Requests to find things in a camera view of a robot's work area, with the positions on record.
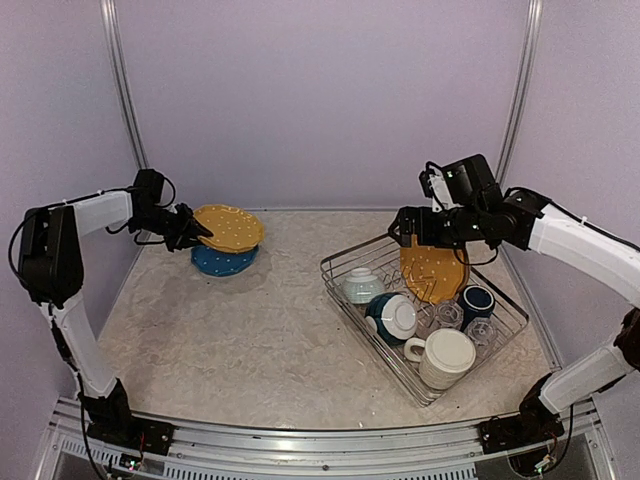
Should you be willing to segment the blue polka dot plate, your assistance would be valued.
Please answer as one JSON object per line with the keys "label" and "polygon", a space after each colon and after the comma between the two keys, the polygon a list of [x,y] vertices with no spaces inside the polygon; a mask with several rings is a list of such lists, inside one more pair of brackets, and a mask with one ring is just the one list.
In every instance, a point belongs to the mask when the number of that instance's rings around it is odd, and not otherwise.
{"label": "blue polka dot plate", "polygon": [[258,252],[258,246],[243,253],[226,253],[200,245],[191,249],[191,263],[205,275],[228,277],[249,268]]}

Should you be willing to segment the yellow polka dot plate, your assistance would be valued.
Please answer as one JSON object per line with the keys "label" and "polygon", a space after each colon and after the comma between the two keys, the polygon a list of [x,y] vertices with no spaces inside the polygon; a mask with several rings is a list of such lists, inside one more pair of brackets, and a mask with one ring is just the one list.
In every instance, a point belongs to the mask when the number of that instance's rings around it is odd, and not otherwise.
{"label": "yellow polka dot plate", "polygon": [[407,287],[422,302],[439,304],[453,300],[470,277],[465,249],[420,246],[401,247],[400,271]]}
{"label": "yellow polka dot plate", "polygon": [[194,211],[195,220],[212,236],[200,236],[206,247],[225,253],[253,250],[265,238],[262,222],[253,214],[224,204],[203,205]]}

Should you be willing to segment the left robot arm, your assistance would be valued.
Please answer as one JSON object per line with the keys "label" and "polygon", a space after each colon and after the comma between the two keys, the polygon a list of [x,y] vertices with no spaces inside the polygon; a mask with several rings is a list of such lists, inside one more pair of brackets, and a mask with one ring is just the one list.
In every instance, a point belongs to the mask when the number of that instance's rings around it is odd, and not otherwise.
{"label": "left robot arm", "polygon": [[8,246],[12,273],[48,321],[62,360],[76,375],[82,407],[94,425],[121,445],[133,443],[140,424],[88,320],[81,240],[99,230],[146,231],[173,252],[210,237],[186,204],[162,204],[166,181],[160,172],[143,169],[128,187],[32,208]]}

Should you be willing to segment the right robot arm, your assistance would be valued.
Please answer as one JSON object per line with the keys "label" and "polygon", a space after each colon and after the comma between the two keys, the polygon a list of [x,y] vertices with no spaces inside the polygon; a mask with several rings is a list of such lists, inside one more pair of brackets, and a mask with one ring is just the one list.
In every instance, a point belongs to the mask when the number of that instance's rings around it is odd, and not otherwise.
{"label": "right robot arm", "polygon": [[437,200],[440,178],[446,206],[399,209],[388,234],[400,246],[458,250],[472,241],[491,249],[506,242],[559,260],[606,285],[631,305],[619,333],[570,366],[539,380],[519,406],[511,433],[535,442],[559,413],[615,385],[639,368],[639,248],[524,187],[500,188],[486,158],[475,154],[444,167],[427,162],[419,175],[426,197]]}

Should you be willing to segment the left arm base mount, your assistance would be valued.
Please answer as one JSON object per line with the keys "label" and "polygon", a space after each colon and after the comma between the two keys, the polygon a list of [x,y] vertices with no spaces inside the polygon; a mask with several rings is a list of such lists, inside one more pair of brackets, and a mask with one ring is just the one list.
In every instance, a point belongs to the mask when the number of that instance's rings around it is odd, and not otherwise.
{"label": "left arm base mount", "polygon": [[167,456],[172,444],[175,426],[171,423],[137,417],[120,418],[116,414],[89,413],[88,436],[105,443]]}

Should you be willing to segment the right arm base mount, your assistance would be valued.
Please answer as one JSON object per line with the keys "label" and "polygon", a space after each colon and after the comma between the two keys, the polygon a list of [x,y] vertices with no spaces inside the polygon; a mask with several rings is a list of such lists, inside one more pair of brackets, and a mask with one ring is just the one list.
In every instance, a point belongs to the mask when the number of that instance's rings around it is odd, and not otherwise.
{"label": "right arm base mount", "polygon": [[565,433],[564,426],[557,417],[540,424],[520,414],[491,417],[479,423],[477,429],[484,454],[534,445],[557,439]]}

